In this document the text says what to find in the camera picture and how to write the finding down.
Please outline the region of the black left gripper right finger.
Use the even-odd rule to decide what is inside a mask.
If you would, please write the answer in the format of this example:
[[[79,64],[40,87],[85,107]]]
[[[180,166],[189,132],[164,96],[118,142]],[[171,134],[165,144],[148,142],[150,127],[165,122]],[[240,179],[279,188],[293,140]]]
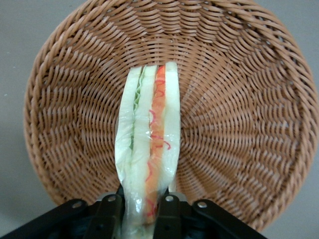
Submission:
[[[181,200],[179,193],[169,193],[159,201],[154,227],[155,239],[182,239]]]

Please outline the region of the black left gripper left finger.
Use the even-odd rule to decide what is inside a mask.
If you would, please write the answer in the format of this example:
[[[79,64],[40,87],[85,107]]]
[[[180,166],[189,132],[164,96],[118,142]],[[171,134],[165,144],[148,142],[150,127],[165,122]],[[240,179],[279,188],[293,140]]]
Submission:
[[[105,196],[87,228],[88,239],[119,239],[123,219],[123,200],[118,194]]]

